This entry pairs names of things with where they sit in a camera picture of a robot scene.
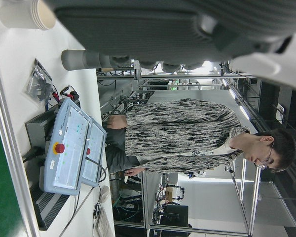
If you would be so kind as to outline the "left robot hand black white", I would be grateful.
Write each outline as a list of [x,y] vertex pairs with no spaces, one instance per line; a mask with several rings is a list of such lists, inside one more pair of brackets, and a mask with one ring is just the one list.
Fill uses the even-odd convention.
[[48,0],[89,51],[142,66],[232,61],[296,89],[296,0]]

